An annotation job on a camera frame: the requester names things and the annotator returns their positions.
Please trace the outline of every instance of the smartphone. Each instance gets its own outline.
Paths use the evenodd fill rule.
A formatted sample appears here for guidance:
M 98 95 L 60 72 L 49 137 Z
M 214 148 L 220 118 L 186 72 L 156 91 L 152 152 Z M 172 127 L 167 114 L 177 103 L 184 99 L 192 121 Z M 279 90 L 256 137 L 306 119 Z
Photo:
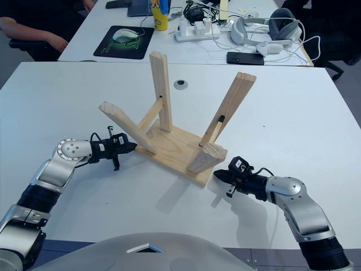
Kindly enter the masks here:
M 105 5 L 105 8 L 120 8 L 120 7 L 129 7 L 131 5 L 131 0 L 115 0 L 109 1 Z
M 227 53 L 227 63 L 241 65 L 265 65 L 263 55 L 236 52 Z

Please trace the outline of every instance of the white power strip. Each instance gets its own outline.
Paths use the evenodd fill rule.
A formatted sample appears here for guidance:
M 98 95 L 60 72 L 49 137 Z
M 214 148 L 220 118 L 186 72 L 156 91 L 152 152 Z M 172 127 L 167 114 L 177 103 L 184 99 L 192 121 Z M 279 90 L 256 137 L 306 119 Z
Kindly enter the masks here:
M 197 34 L 195 27 L 187 27 L 185 36 L 181 36 L 181 32 L 176 30 L 174 36 L 178 42 L 212 40 L 213 37 L 215 40 L 219 39 L 221 36 L 221 31 L 219 30 L 218 26 L 212 25 L 211 27 L 213 28 L 213 36 L 212 30 L 203 34 Z

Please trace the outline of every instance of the mouse pad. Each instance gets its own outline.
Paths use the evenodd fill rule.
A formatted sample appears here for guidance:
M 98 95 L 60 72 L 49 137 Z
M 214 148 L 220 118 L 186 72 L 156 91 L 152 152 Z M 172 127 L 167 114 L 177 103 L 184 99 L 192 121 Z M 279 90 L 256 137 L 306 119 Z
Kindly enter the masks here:
M 98 48 L 93 53 L 94 56 L 104 56 L 106 58 L 128 58 L 128 59 L 143 59 L 148 45 L 151 41 L 154 28 L 143 27 L 144 35 L 122 43 L 113 41 L 114 33 L 122 28 L 136 31 L 140 35 L 143 30 L 140 27 L 125 27 L 122 25 L 113 25 L 108 33 L 103 38 Z

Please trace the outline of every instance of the white mouse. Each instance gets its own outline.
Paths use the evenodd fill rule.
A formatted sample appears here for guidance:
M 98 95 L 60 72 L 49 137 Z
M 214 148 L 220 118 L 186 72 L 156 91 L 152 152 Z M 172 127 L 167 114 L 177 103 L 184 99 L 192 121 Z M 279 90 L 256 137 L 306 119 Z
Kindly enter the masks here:
M 134 40 L 138 37 L 139 37 L 139 35 L 136 31 L 133 31 L 133 30 L 130 30 L 127 28 L 122 28 L 114 33 L 113 40 L 118 43 L 123 43 L 123 42 Z

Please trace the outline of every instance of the person's hand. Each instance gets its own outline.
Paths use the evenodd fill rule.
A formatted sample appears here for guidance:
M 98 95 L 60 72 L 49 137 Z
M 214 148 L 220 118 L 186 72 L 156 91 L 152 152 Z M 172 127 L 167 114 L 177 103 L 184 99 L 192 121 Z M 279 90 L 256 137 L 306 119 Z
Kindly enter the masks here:
M 89 14 L 89 12 L 93 9 L 95 4 L 92 0 L 83 0 L 83 5 L 86 12 Z
M 63 52 L 68 42 L 53 33 L 48 32 L 48 35 L 45 38 L 45 41 L 51 45 L 56 51 Z

